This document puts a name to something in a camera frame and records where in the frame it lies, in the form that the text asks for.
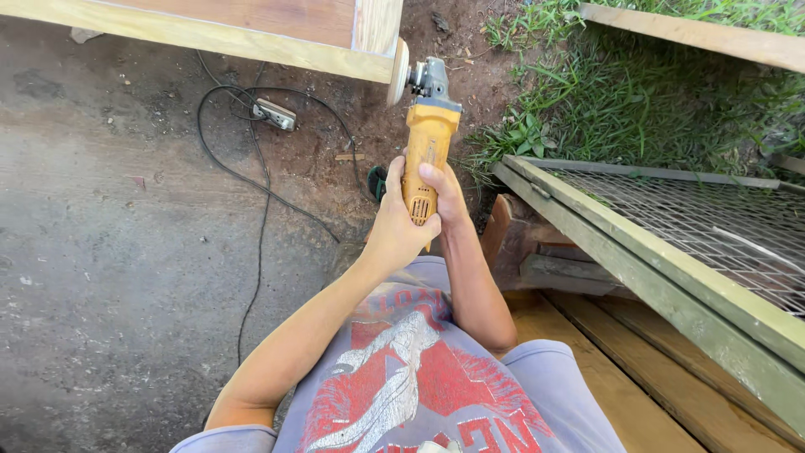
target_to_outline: wire mesh panel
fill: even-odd
[[[742,185],[545,170],[805,319],[805,197]]]

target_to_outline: yellow angle grinder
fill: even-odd
[[[402,199],[415,225],[423,225],[436,212],[436,191],[419,179],[419,164],[442,169],[448,159],[450,137],[458,129],[461,104],[448,96],[448,78],[444,61],[429,56],[424,62],[408,66],[408,46],[397,39],[397,53],[386,104],[393,106],[403,96],[406,86],[416,95],[408,109],[406,124],[408,155],[402,175]],[[425,247],[430,251],[430,244]]]

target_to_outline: grinder motor housing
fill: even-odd
[[[408,154],[402,175],[402,199],[415,225],[423,225],[436,212],[436,191],[419,177],[419,165],[444,168],[450,138],[458,129],[461,104],[448,96],[444,61],[429,56],[408,69],[406,85],[416,98],[408,109]]]

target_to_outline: hand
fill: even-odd
[[[420,164],[419,177],[439,194],[436,200],[436,212],[441,216],[445,230],[469,220],[461,184],[449,164],[444,164],[444,170],[439,170],[430,164]]]
[[[369,242],[361,253],[362,261],[386,275],[405,268],[425,244],[441,232],[439,214],[433,214],[422,226],[411,221],[400,186],[404,168],[405,156],[397,156],[391,161],[386,177],[386,195],[380,203],[378,216],[374,218]]]

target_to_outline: green grass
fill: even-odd
[[[596,2],[608,6],[624,7],[618,0]],[[746,1],[724,0],[702,2],[700,0],[631,0],[638,11],[704,20],[734,27],[773,31],[784,35],[805,35],[805,6],[795,0]]]
[[[506,49],[560,46],[551,58],[515,68],[522,94],[501,123],[469,136],[481,149],[470,159],[477,181],[505,154],[761,177],[775,173],[758,163],[758,151],[805,154],[802,74],[596,24],[585,28],[568,13],[576,5],[522,6],[487,22],[489,42]],[[636,9],[803,33],[805,12],[793,11],[793,2],[707,5],[645,0]]]

